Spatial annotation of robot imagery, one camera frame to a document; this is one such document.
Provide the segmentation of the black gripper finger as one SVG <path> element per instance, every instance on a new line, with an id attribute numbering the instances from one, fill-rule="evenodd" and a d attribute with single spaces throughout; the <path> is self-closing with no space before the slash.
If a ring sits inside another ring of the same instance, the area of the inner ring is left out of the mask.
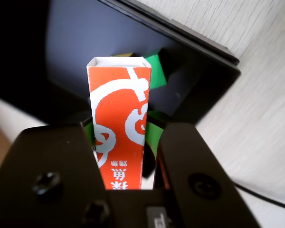
<path id="1" fill-rule="evenodd" d="M 109 228 L 111 213 L 81 124 L 22 131 L 0 167 L 0 228 Z"/>
<path id="2" fill-rule="evenodd" d="M 173 228 L 257 228 L 259 223 L 194 124 L 149 111 L 163 132 L 157 147 L 156 185 L 168 191 Z"/>

